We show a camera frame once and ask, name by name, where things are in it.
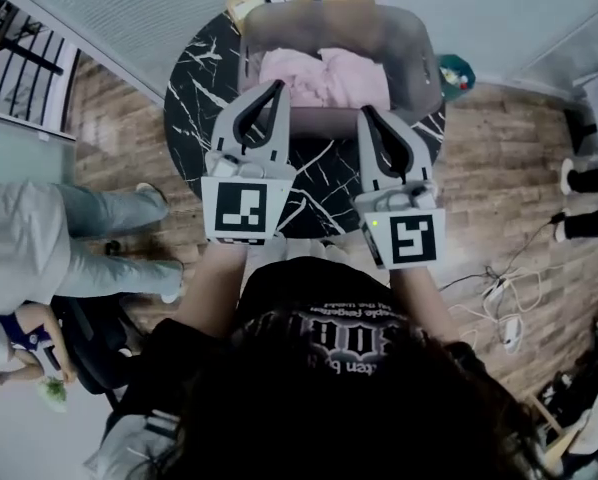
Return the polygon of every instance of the green trash bin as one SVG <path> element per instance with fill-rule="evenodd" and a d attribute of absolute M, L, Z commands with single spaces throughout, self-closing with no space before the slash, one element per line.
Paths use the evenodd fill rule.
<path fill-rule="evenodd" d="M 461 77 L 465 78 L 465 83 L 461 85 L 454 85 L 449 83 L 446 80 L 446 77 L 441 75 L 441 91 L 443 93 L 443 99 L 446 101 L 453 101 L 466 94 L 470 91 L 475 85 L 475 81 L 477 78 L 475 77 L 474 71 L 470 67 L 465 60 L 463 60 L 458 55 L 448 54 L 448 55 L 440 55 L 437 57 L 437 62 L 439 63 L 439 68 L 445 68 L 450 71 L 453 71 L 459 79 Z"/>

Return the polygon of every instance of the black pants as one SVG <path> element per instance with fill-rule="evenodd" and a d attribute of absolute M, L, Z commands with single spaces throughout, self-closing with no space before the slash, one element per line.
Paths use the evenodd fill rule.
<path fill-rule="evenodd" d="M 568 183 L 575 192 L 598 192 L 598 169 L 588 172 L 572 171 L 568 175 Z M 567 238 L 598 237 L 598 210 L 593 213 L 567 217 L 565 226 Z"/>

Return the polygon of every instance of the wooden floor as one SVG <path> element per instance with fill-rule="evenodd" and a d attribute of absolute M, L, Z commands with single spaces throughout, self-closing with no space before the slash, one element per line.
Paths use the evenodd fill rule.
<path fill-rule="evenodd" d="M 152 232 L 124 239 L 123 254 L 174 256 L 186 264 L 189 278 L 205 247 L 202 208 L 170 159 L 162 109 L 82 55 L 67 132 L 78 138 L 78 183 L 96 190 L 132 190 L 150 181 L 166 194 L 171 215 Z M 515 252 L 566 204 L 574 213 L 598 207 L 598 196 L 566 200 L 559 191 L 558 171 L 570 152 L 558 101 L 478 86 L 449 106 L 446 142 L 434 173 L 448 219 L 447 258 L 433 272 L 439 286 L 482 273 L 485 265 L 503 272 Z M 375 271 L 358 233 L 345 246 L 354 266 L 386 279 Z M 517 267 L 542 271 L 542 289 L 536 275 L 515 283 L 522 307 L 541 297 L 536 308 L 523 314 L 523 341 L 516 355 L 506 354 L 492 322 L 459 308 L 452 313 L 466 341 L 476 338 L 477 353 L 490 373 L 523 396 L 572 366 L 590 343 L 591 322 L 598 314 L 598 240 L 557 244 L 548 226 L 511 271 Z M 463 304 L 481 312 L 480 294 L 489 284 L 473 278 L 443 295 L 449 306 Z M 515 307 L 508 289 L 499 316 Z M 151 328 L 173 309 L 145 297 L 132 305 L 132 314 Z"/>

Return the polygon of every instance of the pink towel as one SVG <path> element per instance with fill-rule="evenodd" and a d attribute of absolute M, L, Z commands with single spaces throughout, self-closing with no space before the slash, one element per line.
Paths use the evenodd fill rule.
<path fill-rule="evenodd" d="M 278 48 L 264 55 L 259 82 L 283 80 L 293 107 L 390 110 L 388 79 L 381 64 L 341 48 L 322 48 L 323 60 Z"/>

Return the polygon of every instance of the marble tabletop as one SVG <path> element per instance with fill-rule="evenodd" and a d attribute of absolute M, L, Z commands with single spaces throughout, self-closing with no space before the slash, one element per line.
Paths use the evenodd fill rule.
<path fill-rule="evenodd" d="M 164 104 L 166 139 L 181 177 L 201 197 L 204 155 L 215 118 L 238 95 L 240 35 L 227 12 L 190 41 L 170 77 Z M 412 127 L 428 144 L 433 161 L 444 139 L 445 106 Z M 256 141 L 259 130 L 250 132 Z M 354 140 L 296 140 L 290 163 L 297 169 L 278 232 L 287 238 L 324 238 L 359 228 L 352 199 L 361 193 Z"/>

